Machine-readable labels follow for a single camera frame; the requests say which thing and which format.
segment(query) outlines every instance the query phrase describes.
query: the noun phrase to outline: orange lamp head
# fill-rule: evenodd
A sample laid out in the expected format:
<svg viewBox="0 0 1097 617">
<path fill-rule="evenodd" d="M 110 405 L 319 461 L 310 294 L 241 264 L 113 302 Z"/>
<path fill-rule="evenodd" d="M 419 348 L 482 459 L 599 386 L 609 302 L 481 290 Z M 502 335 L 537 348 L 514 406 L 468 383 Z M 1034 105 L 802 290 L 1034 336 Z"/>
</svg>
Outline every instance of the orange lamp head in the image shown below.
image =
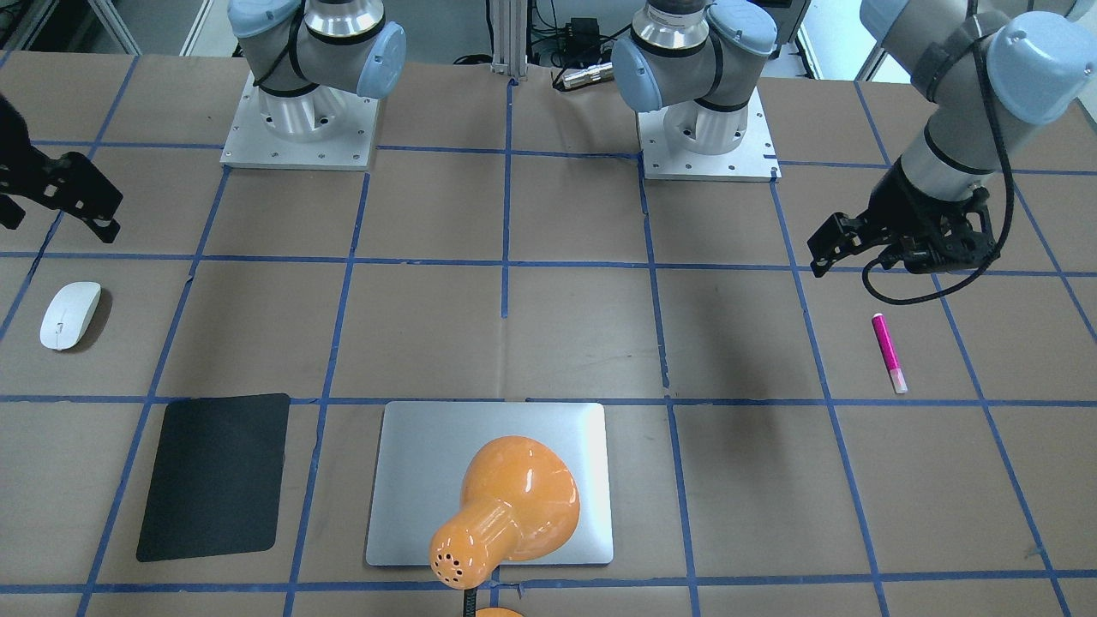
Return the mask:
<svg viewBox="0 0 1097 617">
<path fill-rule="evenodd" d="M 434 575 L 455 590 L 479 586 L 502 561 L 558 549 L 579 524 L 579 490 L 555 452 L 529 437 L 500 437 L 473 457 L 461 511 L 434 532 Z"/>
</svg>

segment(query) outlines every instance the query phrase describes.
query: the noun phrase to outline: blue grid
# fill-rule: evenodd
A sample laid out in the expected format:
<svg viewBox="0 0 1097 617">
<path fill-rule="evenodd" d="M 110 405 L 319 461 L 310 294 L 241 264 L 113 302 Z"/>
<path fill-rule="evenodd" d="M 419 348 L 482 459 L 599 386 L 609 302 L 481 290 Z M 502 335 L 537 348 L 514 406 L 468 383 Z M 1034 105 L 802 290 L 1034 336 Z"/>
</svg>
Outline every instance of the blue grid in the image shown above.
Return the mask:
<svg viewBox="0 0 1097 617">
<path fill-rule="evenodd" d="M 0 58 L 0 68 L 7 63 L 11 53 L 5 54 Z M 49 145 L 49 146 L 72 146 L 72 147 L 90 147 L 89 156 L 94 156 L 95 152 L 100 147 L 142 147 L 142 148 L 190 148 L 190 149 L 219 149 L 222 146 L 219 144 L 161 144 L 161 143 L 120 143 L 120 142 L 104 142 L 102 141 L 103 135 L 110 125 L 111 120 L 121 102 L 122 97 L 125 93 L 126 87 L 133 76 L 134 69 L 137 64 L 137 58 L 131 64 L 129 70 L 123 80 L 122 86 L 116 93 L 114 102 L 104 120 L 95 141 L 93 142 L 60 142 L 60 141 L 41 141 L 35 142 L 37 145 Z M 835 399 L 832 396 L 829 386 L 827 384 L 825 369 L 822 362 L 822 355 L 819 352 L 818 343 L 814 334 L 814 327 L 812 323 L 811 312 L 806 302 L 806 296 L 803 291 L 803 284 L 801 281 L 801 274 L 810 271 L 810 268 L 804 266 L 799 266 L 795 260 L 795 256 L 792 248 L 791 236 L 788 231 L 788 225 L 784 218 L 783 209 L 780 201 L 780 195 L 778 192 L 778 187 L 776 182 L 770 183 L 771 193 L 773 198 L 774 207 L 779 221 L 781 223 L 781 231 L 783 239 L 785 243 L 785 249 L 788 253 L 789 263 L 785 265 L 734 265 L 734 263 L 663 263 L 656 260 L 653 240 L 652 240 L 652 228 L 651 221 L 648 216 L 648 205 L 646 193 L 644 191 L 644 179 L 643 179 L 643 162 L 640 156 L 635 154 L 624 154 L 624 153 L 608 153 L 608 154 L 575 154 L 575 153 L 553 153 L 553 152 L 538 152 L 538 150 L 516 150 L 511 145 L 512 136 L 512 105 L 513 105 L 513 88 L 517 82 L 510 82 L 507 87 L 507 139 L 506 147 L 504 149 L 484 149 L 484 148 L 446 148 L 446 147 L 416 147 L 416 146 L 393 146 L 383 145 L 378 146 L 378 149 L 388 150 L 412 150 L 412 152 L 442 152 L 442 153 L 477 153 L 477 154 L 496 154 L 506 157 L 506 175 L 505 175 L 505 204 L 504 204 L 504 251 L 501 259 L 496 260 L 445 260 L 445 259 L 383 259 L 383 258 L 360 258 L 355 256 L 358 243 L 361 233 L 362 220 L 364 216 L 366 195 L 369 191 L 369 176 L 365 177 L 362 186 L 362 193 L 359 203 L 359 211 L 355 220 L 355 227 L 352 236 L 351 246 L 346 258 L 326 258 L 326 257 L 290 257 L 290 256 L 233 256 L 233 255 L 205 255 L 204 248 L 206 239 L 208 238 L 210 231 L 213 227 L 214 220 L 216 217 L 217 209 L 224 194 L 225 187 L 230 176 L 230 171 L 226 168 L 223 172 L 220 183 L 218 186 L 216 195 L 210 209 L 210 214 L 203 229 L 201 239 L 199 242 L 195 251 L 191 255 L 149 255 L 149 254 L 98 254 L 98 253 L 50 253 L 47 254 L 46 249 L 52 240 L 54 233 L 57 229 L 58 224 L 63 215 L 58 214 L 55 218 L 49 232 L 36 253 L 30 251 L 0 251 L 0 258 L 2 257 L 24 257 L 33 258 L 33 263 L 21 285 L 21 289 L 12 303 L 9 312 L 7 313 L 2 325 L 0 325 L 0 339 L 7 333 L 8 327 L 10 327 L 11 321 L 25 295 L 26 289 L 29 288 L 34 273 L 39 265 L 41 260 L 46 259 L 145 259 L 145 260 L 189 260 L 191 262 L 190 268 L 190 279 L 184 284 L 182 293 L 180 295 L 179 302 L 176 307 L 176 312 L 172 317 L 171 326 L 168 330 L 163 347 L 160 352 L 159 361 L 157 363 L 156 372 L 152 378 L 152 382 L 149 385 L 148 392 L 145 396 L 78 396 L 78 395 L 22 395 L 22 394 L 2 394 L 0 395 L 0 402 L 73 402 L 73 403 L 87 403 L 87 404 L 122 404 L 122 403 L 142 403 L 142 414 L 138 419 L 138 424 L 135 428 L 133 439 L 131 442 L 131 448 L 127 453 L 126 462 L 120 479 L 120 484 L 117 486 L 115 498 L 112 504 L 110 514 L 108 516 L 106 524 L 103 529 L 103 534 L 99 543 L 99 548 L 95 553 L 95 558 L 92 562 L 91 571 L 89 572 L 88 580 L 86 584 L 82 585 L 53 585 L 53 584 L 20 584 L 20 585 L 0 585 L 0 594 L 59 594 L 59 593 L 70 593 L 81 594 L 81 602 L 78 609 L 78 617 L 82 617 L 87 609 L 91 596 L 93 594 L 114 594 L 114 593 L 168 593 L 168 592 L 206 592 L 206 593 L 284 593 L 285 605 L 284 605 L 284 616 L 289 617 L 293 613 L 294 598 L 297 593 L 315 593 L 315 592 L 332 592 L 332 591 L 391 591 L 391 592 L 409 592 L 409 591 L 440 591 L 444 590 L 441 583 L 438 582 L 314 582 L 314 583 L 303 583 L 298 582 L 298 575 L 301 571 L 301 563 L 305 550 L 305 540 L 307 536 L 308 519 L 312 506 L 312 497 L 315 491 L 320 449 L 323 446 L 326 412 L 330 405 L 352 405 L 352 404 L 385 404 L 395 400 L 423 400 L 423 399 L 393 399 L 393 397 L 333 397 L 330 395 L 331 381 L 333 378 L 336 361 L 338 357 L 339 339 L 341 336 L 341 327 L 343 322 L 343 316 L 346 314 L 347 299 L 350 290 L 351 279 L 353 274 L 353 267 L 358 263 L 382 263 L 382 265 L 427 265 L 427 266 L 485 266 L 485 267 L 501 267 L 502 268 L 502 281 L 501 281 L 501 303 L 500 312 L 504 317 L 507 315 L 508 306 L 508 278 L 510 268 L 540 268 L 540 267 L 552 267 L 552 268 L 626 268 L 626 269 L 647 269 L 649 273 L 651 287 L 652 287 L 652 299 L 653 299 L 653 311 L 655 317 L 656 327 L 656 338 L 658 341 L 659 349 L 659 361 L 660 361 L 660 372 L 663 378 L 663 385 L 665 389 L 665 395 L 661 399 L 529 399 L 530 401 L 564 401 L 564 402 L 579 402 L 579 401 L 595 401 L 600 402 L 606 405 L 661 405 L 665 406 L 667 411 L 667 422 L 670 431 L 670 445 L 671 455 L 675 463 L 675 479 L 677 484 L 677 493 L 679 501 L 679 514 L 681 523 L 681 534 L 682 543 L 685 549 L 686 569 L 687 575 L 685 577 L 663 577 L 663 579 L 651 579 L 651 580 L 593 580 L 593 581 L 568 581 L 568 580 L 531 580 L 525 581 L 521 584 L 523 588 L 588 588 L 588 587 L 599 587 L 599 588 L 626 588 L 626 587 L 637 587 L 637 586 L 671 586 L 671 587 L 687 587 L 690 593 L 691 601 L 691 614 L 693 617 L 700 617 L 701 606 L 699 599 L 699 587 L 702 586 L 754 586 L 754 585 L 804 585 L 804 584 L 838 584 L 838 583 L 863 583 L 872 584 L 880 603 L 880 610 L 882 616 L 889 615 L 887 604 L 884 597 L 883 583 L 891 582 L 917 582 L 917 581 L 972 581 L 972 580 L 1048 580 L 1051 582 L 1056 597 L 1060 602 L 1060 606 L 1064 616 L 1070 617 L 1071 610 L 1066 604 L 1065 597 L 1063 596 L 1060 580 L 1063 579 L 1097 579 L 1097 570 L 1056 570 L 1054 569 L 1050 557 L 1043 549 L 1043 545 L 1040 538 L 1039 529 L 1032 518 L 1031 511 L 1028 506 L 1028 502 L 1024 495 L 1021 486 L 1017 480 L 1014 472 L 1013 463 L 1009 460 L 1008 452 L 1006 451 L 1005 445 L 998 433 L 997 425 L 994 419 L 993 410 L 998 406 L 1028 406 L 1028 407 L 1083 407 L 1083 408 L 1094 408 L 1097 407 L 1097 401 L 1029 401 L 1029 400 L 991 400 L 986 399 L 983 394 L 982 388 L 979 382 L 979 377 L 974 368 L 974 363 L 971 360 L 970 355 L 966 351 L 966 346 L 964 345 L 963 338 L 961 336 L 959 326 L 952 315 L 951 308 L 948 304 L 947 299 L 942 299 L 941 306 L 948 318 L 948 322 L 952 328 L 955 341 L 960 348 L 961 355 L 963 356 L 965 366 L 970 373 L 972 383 L 975 388 L 977 394 L 976 400 L 931 400 L 931 399 L 904 399 L 904 400 L 870 400 L 870 399 Z M 871 112 L 869 110 L 868 103 L 861 92 L 859 86 L 855 83 L 858 97 L 864 109 L 867 121 L 872 128 L 873 135 L 877 138 L 878 146 L 880 147 L 881 156 L 884 164 L 841 164 L 841 162 L 817 162 L 817 161 L 796 161 L 796 160 L 781 160 L 782 165 L 788 166 L 822 166 L 822 167 L 833 167 L 833 168 L 864 168 L 864 169 L 886 169 L 891 161 L 883 148 L 882 139 L 880 138 L 880 133 L 877 130 L 875 123 L 872 119 Z M 531 157 L 565 157 L 565 158 L 626 158 L 634 159 L 637 162 L 637 176 L 640 182 L 640 195 L 641 195 L 641 207 L 644 213 L 644 236 L 647 249 L 647 261 L 646 262 L 598 262 L 598 261 L 511 261 L 509 259 L 509 214 L 510 214 L 510 181 L 511 181 L 511 160 L 513 156 L 531 156 Z M 1055 171 L 1055 170 L 1019 170 L 1018 175 L 1049 175 L 1049 176 L 1097 176 L 1097 171 Z M 1045 239 L 1040 226 L 1029 209 L 1027 202 L 1024 200 L 1024 195 L 1019 194 L 1019 200 L 1024 206 L 1026 215 L 1029 217 L 1031 224 L 1037 231 L 1037 234 L 1043 244 L 1043 247 L 1051 259 L 1054 267 L 1054 271 L 992 271 L 988 272 L 989 276 L 1006 276 L 1006 277 L 1055 277 L 1061 279 L 1064 287 L 1067 290 L 1077 312 L 1085 323 L 1090 335 L 1097 340 L 1097 335 L 1094 333 L 1093 322 L 1089 319 L 1084 307 L 1078 302 L 1074 290 L 1071 285 L 1070 280 L 1072 278 L 1095 278 L 1097 272 L 1081 272 L 1081 271 L 1064 271 L 1059 265 L 1050 244 Z M 335 330 L 331 339 L 331 351 L 329 356 L 329 363 L 327 373 L 324 382 L 324 390 L 319 397 L 315 399 L 294 399 L 292 403 L 295 405 L 318 405 L 319 413 L 317 419 L 317 431 L 316 431 L 316 446 L 313 451 L 312 462 L 309 465 L 308 481 L 306 485 L 306 495 L 302 506 L 302 517 L 298 525 L 294 556 L 292 568 L 290 572 L 290 577 L 286 583 L 262 583 L 262 584 L 218 584 L 218 583 L 149 583 L 149 584 L 109 584 L 98 582 L 99 570 L 102 565 L 103 559 L 105 557 L 106 548 L 110 542 L 111 534 L 113 531 L 114 523 L 116 520 L 118 509 L 121 507 L 122 498 L 125 493 L 126 485 L 128 483 L 129 473 L 133 469 L 134 460 L 136 458 L 137 449 L 142 439 L 142 435 L 145 430 L 148 415 L 152 405 L 165 404 L 173 400 L 173 397 L 156 396 L 156 390 L 162 374 L 162 370 L 168 357 L 168 352 L 171 348 L 176 332 L 179 326 L 180 318 L 182 316 L 183 310 L 186 304 L 188 296 L 190 294 L 191 284 L 193 279 L 197 274 L 199 268 L 203 261 L 271 261 L 271 262 L 328 262 L 328 263 L 344 263 L 344 278 L 342 290 L 340 294 L 339 308 L 336 317 Z M 663 332 L 663 317 L 661 307 L 659 302 L 658 293 L 658 272 L 659 270 L 680 270 L 680 269 L 697 269 L 697 270 L 764 270 L 764 271 L 784 271 L 790 272 L 796 287 L 798 296 L 801 302 L 804 314 L 804 326 L 807 330 L 808 338 L 812 344 L 812 351 L 816 363 L 816 369 L 818 371 L 819 382 L 823 388 L 823 399 L 770 399 L 770 400 L 749 400 L 749 399 L 686 399 L 686 397 L 674 397 L 669 390 L 669 366 L 666 355 L 666 345 Z M 836 271 L 860 271 L 859 268 L 835 268 Z M 939 281 L 936 280 L 938 289 L 940 289 Z M 430 399 L 433 401 L 444 400 L 444 401 L 498 401 L 498 399 Z M 686 486 L 685 478 L 682 473 L 681 464 L 681 446 L 677 431 L 677 419 L 676 419 L 676 408 L 685 406 L 694 405 L 724 405 L 724 406 L 743 406 L 743 405 L 761 405 L 761 406 L 773 406 L 773 405 L 811 405 L 811 406 L 825 406 L 830 417 L 832 427 L 835 433 L 835 438 L 839 453 L 841 456 L 842 465 L 846 472 L 847 481 L 849 483 L 851 500 L 855 505 L 855 509 L 858 516 L 858 523 L 861 529 L 862 539 L 866 545 L 866 553 L 870 564 L 869 573 L 849 573 L 849 574 L 834 574 L 834 575 L 800 575 L 800 576 L 698 576 L 695 568 L 693 564 L 693 546 L 690 534 L 690 521 L 689 521 L 689 506 L 686 497 Z M 863 507 L 860 501 L 860 494 L 857 487 L 856 476 L 852 469 L 852 463 L 849 459 L 848 451 L 845 446 L 845 438 L 841 431 L 841 425 L 838 416 L 835 412 L 837 406 L 901 406 L 901 407 L 918 407 L 918 406 L 966 406 L 966 407 L 980 407 L 983 410 L 985 417 L 987 419 L 988 426 L 994 436 L 995 442 L 998 447 L 999 453 L 1003 459 L 1003 463 L 1010 479 L 1011 485 L 1016 492 L 1018 503 L 1025 514 L 1027 524 L 1029 525 L 1032 537 L 1037 542 L 1037 546 L 1041 548 L 1041 559 L 1043 560 L 1043 570 L 1004 570 L 1004 571 L 958 571 L 958 572 L 912 572 L 912 573 L 889 573 L 880 572 L 879 566 L 875 561 L 874 549 L 872 546 L 872 539 L 870 529 L 868 526 L 867 518 L 864 516 Z M 499 583 L 498 570 L 493 574 L 491 581 L 486 584 L 487 588 L 490 591 L 491 605 L 498 605 L 498 591 L 501 587 L 508 587 L 512 585 L 505 585 Z"/>
</svg>

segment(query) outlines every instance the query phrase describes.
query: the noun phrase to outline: computer mouse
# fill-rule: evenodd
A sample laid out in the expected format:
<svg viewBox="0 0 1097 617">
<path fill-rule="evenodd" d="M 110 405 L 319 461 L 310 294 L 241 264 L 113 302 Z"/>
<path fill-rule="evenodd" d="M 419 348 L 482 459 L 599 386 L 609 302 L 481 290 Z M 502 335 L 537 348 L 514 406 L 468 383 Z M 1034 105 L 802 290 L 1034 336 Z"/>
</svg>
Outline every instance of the computer mouse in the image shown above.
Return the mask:
<svg viewBox="0 0 1097 617">
<path fill-rule="evenodd" d="M 79 343 L 91 323 L 102 291 L 99 283 L 90 281 L 63 287 L 42 318 L 42 329 L 38 333 L 42 344 L 60 351 Z"/>
</svg>

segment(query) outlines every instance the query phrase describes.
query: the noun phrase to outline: black rectangular mat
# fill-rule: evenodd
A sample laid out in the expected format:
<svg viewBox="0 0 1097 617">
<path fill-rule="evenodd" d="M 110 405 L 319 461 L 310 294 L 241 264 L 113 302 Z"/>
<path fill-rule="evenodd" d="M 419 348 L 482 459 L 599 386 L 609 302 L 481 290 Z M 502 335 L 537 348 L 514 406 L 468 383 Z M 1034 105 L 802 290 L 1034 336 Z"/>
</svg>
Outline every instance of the black rectangular mat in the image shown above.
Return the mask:
<svg viewBox="0 0 1097 617">
<path fill-rule="evenodd" d="M 274 546 L 289 420 L 285 394 L 169 404 L 137 561 Z"/>
</svg>

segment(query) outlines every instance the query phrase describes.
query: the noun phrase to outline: pink marker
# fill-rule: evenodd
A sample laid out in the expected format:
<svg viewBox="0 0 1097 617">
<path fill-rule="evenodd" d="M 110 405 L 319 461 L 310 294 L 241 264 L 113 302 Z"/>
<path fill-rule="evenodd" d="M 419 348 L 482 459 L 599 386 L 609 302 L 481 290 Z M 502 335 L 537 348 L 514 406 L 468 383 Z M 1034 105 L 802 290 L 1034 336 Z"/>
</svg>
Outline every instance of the pink marker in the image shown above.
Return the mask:
<svg viewBox="0 0 1097 617">
<path fill-rule="evenodd" d="M 892 388 L 895 389 L 895 394 L 906 394 L 903 367 L 898 366 L 898 356 L 895 354 L 895 346 L 892 345 L 891 334 L 887 332 L 887 321 L 884 319 L 883 313 L 877 313 L 872 316 L 872 329 L 877 330 L 877 341 L 880 344 L 880 352 L 884 357 L 887 374 L 892 378 Z"/>
</svg>

